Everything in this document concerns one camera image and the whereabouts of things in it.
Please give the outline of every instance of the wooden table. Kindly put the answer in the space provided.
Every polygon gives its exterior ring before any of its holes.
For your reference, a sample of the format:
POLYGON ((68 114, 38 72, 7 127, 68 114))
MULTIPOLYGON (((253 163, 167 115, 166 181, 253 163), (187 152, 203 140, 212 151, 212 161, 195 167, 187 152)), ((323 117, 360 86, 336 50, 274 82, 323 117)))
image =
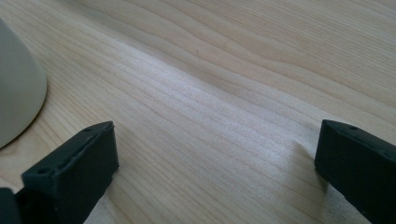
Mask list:
POLYGON ((394 1, 4 0, 0 17, 49 82, 1 186, 113 120, 120 169, 86 223, 367 223, 313 159, 323 119, 396 144, 394 1))

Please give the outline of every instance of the table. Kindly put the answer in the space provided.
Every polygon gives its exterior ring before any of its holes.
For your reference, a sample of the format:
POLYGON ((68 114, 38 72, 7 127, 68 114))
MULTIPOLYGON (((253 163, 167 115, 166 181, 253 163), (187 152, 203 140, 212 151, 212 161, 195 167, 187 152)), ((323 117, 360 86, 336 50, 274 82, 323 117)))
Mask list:
POLYGON ((0 186, 113 120, 120 169, 86 223, 368 223, 313 164, 320 123, 396 144, 387 0, 4 0, 48 95, 0 186))

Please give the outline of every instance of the wood grain tabletop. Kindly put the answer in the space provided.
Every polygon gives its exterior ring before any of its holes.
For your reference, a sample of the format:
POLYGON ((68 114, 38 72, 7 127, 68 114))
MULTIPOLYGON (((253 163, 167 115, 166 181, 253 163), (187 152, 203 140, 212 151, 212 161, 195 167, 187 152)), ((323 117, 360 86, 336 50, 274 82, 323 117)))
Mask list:
POLYGON ((120 169, 86 223, 368 223, 313 159, 323 119, 396 145, 395 1, 3 0, 0 17, 48 79, 0 186, 113 120, 120 169))

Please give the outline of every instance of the black object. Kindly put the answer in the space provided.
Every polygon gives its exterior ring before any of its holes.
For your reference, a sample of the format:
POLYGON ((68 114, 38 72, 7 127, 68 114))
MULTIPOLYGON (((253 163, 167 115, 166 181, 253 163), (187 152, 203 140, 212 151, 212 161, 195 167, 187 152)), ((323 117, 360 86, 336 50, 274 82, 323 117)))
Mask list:
POLYGON ((323 120, 315 166, 369 221, 396 223, 396 146, 323 120))
POLYGON ((0 189, 0 223, 81 224, 118 168, 113 123, 86 128, 24 172, 15 196, 0 189))

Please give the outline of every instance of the white object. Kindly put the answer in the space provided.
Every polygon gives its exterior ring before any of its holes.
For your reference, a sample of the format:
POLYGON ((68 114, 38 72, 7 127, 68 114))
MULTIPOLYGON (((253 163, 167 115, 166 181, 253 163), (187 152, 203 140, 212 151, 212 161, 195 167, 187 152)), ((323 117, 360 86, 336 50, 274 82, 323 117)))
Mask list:
POLYGON ((0 19, 0 147, 32 122, 46 92, 44 70, 0 19))

